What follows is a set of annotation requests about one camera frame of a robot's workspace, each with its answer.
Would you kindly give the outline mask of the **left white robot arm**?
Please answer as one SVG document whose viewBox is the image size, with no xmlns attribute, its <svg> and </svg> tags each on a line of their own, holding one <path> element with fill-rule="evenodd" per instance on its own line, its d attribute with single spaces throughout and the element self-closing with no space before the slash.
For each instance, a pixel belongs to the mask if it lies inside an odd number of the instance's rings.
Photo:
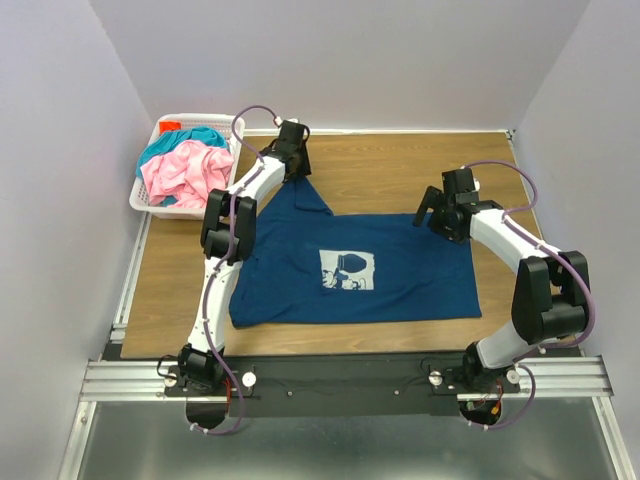
<svg viewBox="0 0 640 480">
<path fill-rule="evenodd" d="M 257 238 L 259 203 L 275 187 L 311 173 L 308 126 L 284 120 L 278 136 L 256 153 L 252 168 L 225 190 L 209 193 L 200 244 L 204 280 L 198 312 L 177 357 L 179 375 L 201 395 L 214 393 L 229 368 L 223 365 L 224 319 L 243 262 Z"/>
</svg>

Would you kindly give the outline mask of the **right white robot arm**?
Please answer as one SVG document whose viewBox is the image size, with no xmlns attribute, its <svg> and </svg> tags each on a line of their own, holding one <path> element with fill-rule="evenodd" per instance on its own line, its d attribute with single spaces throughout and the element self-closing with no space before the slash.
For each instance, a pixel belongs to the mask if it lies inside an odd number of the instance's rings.
<svg viewBox="0 0 640 480">
<path fill-rule="evenodd" d="M 571 348 L 591 333 L 595 306 L 586 257 L 549 245 L 510 211 L 481 199 L 470 166 L 446 171 L 440 187 L 428 187 L 413 223 L 456 244 L 483 244 L 516 275 L 510 320 L 470 344 L 454 370 L 466 389 L 483 391 L 535 349 Z"/>
</svg>

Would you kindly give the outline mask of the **dark blue t shirt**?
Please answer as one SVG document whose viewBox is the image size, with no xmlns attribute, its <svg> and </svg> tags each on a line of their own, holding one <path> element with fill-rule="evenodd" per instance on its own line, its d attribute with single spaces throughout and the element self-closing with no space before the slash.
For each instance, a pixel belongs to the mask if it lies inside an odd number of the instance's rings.
<svg viewBox="0 0 640 480">
<path fill-rule="evenodd" d="M 234 327 L 478 318 L 471 248 L 410 214 L 336 215 L 306 180 L 257 217 L 230 301 Z"/>
</svg>

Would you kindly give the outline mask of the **aluminium frame rail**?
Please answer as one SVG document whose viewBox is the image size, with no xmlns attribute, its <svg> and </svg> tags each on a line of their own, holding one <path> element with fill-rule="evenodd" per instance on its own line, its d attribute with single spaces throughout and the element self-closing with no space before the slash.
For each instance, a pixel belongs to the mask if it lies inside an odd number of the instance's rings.
<svg viewBox="0 0 640 480">
<path fill-rule="evenodd" d="M 518 394 L 530 393 L 531 381 L 525 368 L 536 380 L 536 398 L 590 398 L 593 400 L 616 477 L 634 479 L 636 474 L 621 436 L 610 398 L 613 396 L 604 362 L 599 357 L 530 358 L 519 364 Z M 87 445 L 96 408 L 106 402 L 169 402 L 164 384 L 151 360 L 91 361 L 88 363 L 73 427 L 58 477 L 76 479 Z"/>
</svg>

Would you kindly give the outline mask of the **teal t shirt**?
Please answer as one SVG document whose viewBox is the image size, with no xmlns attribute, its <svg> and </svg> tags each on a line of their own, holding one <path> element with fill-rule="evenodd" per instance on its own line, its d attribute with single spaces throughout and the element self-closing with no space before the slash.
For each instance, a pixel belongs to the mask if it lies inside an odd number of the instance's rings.
<svg viewBox="0 0 640 480">
<path fill-rule="evenodd" d="M 231 153 L 225 137 L 210 127 L 201 126 L 192 129 L 166 132 L 160 135 L 157 140 L 151 142 L 140 154 L 136 165 L 136 177 L 142 180 L 141 167 L 153 156 L 171 152 L 179 143 L 185 140 L 199 140 L 208 146 L 225 148 Z"/>
</svg>

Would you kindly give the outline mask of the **orange cloth in basket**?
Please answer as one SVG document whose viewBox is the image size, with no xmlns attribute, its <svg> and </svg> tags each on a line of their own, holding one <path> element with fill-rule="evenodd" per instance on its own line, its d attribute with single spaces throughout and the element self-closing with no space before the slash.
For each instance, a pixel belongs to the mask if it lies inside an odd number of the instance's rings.
<svg viewBox="0 0 640 480">
<path fill-rule="evenodd" d="M 180 130 L 182 125 L 179 121 L 167 121 L 162 120 L 158 122 L 158 132 L 160 135 L 163 135 L 166 132 L 173 132 Z"/>
</svg>

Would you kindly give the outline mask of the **pink t shirt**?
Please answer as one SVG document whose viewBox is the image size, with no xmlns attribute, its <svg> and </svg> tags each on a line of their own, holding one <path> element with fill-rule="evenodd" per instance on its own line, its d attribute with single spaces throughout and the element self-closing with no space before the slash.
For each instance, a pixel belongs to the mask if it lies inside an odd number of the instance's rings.
<svg viewBox="0 0 640 480">
<path fill-rule="evenodd" d="M 211 190 L 228 185 L 234 162 L 225 148 L 185 140 L 141 167 L 148 202 L 169 208 L 204 208 Z"/>
</svg>

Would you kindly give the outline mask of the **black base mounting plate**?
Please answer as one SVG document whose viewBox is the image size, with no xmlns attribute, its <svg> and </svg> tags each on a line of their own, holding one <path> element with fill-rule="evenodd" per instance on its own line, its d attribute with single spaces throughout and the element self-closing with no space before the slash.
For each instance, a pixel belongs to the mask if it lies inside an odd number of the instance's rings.
<svg viewBox="0 0 640 480">
<path fill-rule="evenodd" d="M 189 354 L 158 365 L 168 397 L 191 400 L 191 421 L 224 413 L 248 418 L 471 415 L 494 424 L 499 404 L 520 390 L 513 367 L 486 370 L 461 351 L 227 356 Z"/>
</svg>

